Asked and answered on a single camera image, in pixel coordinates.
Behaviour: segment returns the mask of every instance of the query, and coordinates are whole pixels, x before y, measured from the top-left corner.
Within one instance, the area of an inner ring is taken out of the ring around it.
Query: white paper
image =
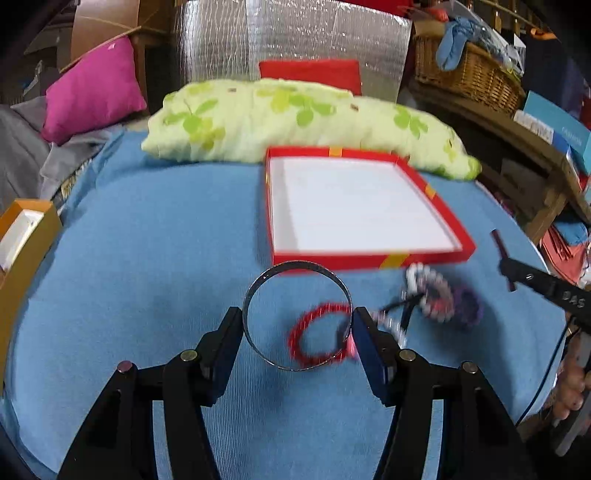
[[[276,252],[362,255],[461,247],[425,194],[393,163],[274,157],[269,174]]]
[[[12,267],[21,248],[37,227],[43,213],[35,210],[23,210],[14,219],[6,235],[0,240],[0,267],[7,272]]]

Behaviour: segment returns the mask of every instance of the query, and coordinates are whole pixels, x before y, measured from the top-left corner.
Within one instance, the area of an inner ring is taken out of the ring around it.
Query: pillow
[[[127,37],[96,48],[47,89],[41,136],[58,145],[146,108]]]
[[[318,83],[211,80],[169,93],[142,149],[168,160],[262,162],[271,145],[395,152],[415,168],[473,180],[478,160],[428,113]]]
[[[357,60],[263,60],[261,78],[317,82],[361,95],[361,77]]]

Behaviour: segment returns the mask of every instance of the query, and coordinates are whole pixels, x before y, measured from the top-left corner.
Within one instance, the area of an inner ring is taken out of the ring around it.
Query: blue blanket
[[[140,368],[166,363],[217,328],[269,267],[261,165],[155,160],[124,133],[105,146],[76,184],[64,228],[43,261],[15,327],[2,421],[27,462],[54,478],[86,413],[123,359]],[[475,289],[484,318],[471,332],[413,315],[408,346],[429,361],[476,362],[514,419],[538,387],[564,326],[564,314],[498,273],[490,236],[509,254],[542,268],[514,221],[474,183],[425,178],[478,248],[464,264],[438,270]],[[341,273],[355,305],[376,308],[403,287],[401,270]],[[250,311],[255,341],[285,355],[286,334],[304,309],[342,300],[318,275],[274,278]],[[335,344],[335,324],[319,322],[310,349]],[[536,407],[551,388],[548,379]],[[226,394],[206,410],[222,478],[372,478],[392,410],[372,396],[358,362],[299,374],[263,363],[243,341]],[[170,478],[163,411],[155,406],[160,478]],[[435,478],[440,405],[424,478]]]

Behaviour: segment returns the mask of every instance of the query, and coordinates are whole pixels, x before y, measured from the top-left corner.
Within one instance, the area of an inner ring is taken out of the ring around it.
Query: black cable
[[[406,332],[408,330],[408,324],[410,323],[410,316],[412,315],[414,308],[423,298],[423,295],[424,293],[415,293],[415,295],[411,295],[404,300],[393,301],[392,303],[388,303],[385,307],[381,308],[380,312],[388,313],[391,310],[394,310],[404,305],[404,310],[402,311],[402,318],[400,320],[400,328],[403,332]]]
[[[558,353],[558,349],[560,348],[560,344],[562,343],[563,338],[566,336],[566,332],[568,332],[570,324],[573,323],[573,321],[574,321],[574,315],[571,315],[570,320],[566,323],[564,330],[560,334],[560,338],[558,339],[558,343],[556,343],[556,348],[554,348],[554,353],[552,353],[552,357],[550,358],[550,363],[548,363],[548,368],[546,368],[546,373],[544,374],[544,377],[542,378],[542,381],[540,382],[540,386],[538,387],[538,391],[535,393],[534,398],[531,399],[530,404],[527,405],[527,408],[521,414],[521,417],[519,417],[519,420],[517,420],[517,423],[515,424],[516,427],[519,426],[519,424],[523,421],[525,416],[530,411],[530,408],[534,406],[534,403],[538,399],[538,396],[540,395],[542,388],[544,388],[544,384],[546,383],[546,380],[548,379],[548,375],[550,374],[550,370],[552,369],[552,364],[554,363],[554,360],[556,359],[556,354]]]

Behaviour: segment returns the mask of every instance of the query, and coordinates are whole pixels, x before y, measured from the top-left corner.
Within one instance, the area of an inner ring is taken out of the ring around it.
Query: gray fabric
[[[121,127],[115,125],[103,130],[74,135],[61,147],[51,144],[49,155],[39,172],[42,181],[39,198],[51,200],[64,180],[72,175],[86,160],[100,152],[111,133],[117,129],[121,129]]]
[[[119,125],[74,135],[61,147],[40,132],[45,97],[13,107],[0,105],[0,211],[17,197],[51,200],[80,165],[94,157]]]
[[[35,198],[50,146],[7,105],[0,105],[0,212],[17,197]]]

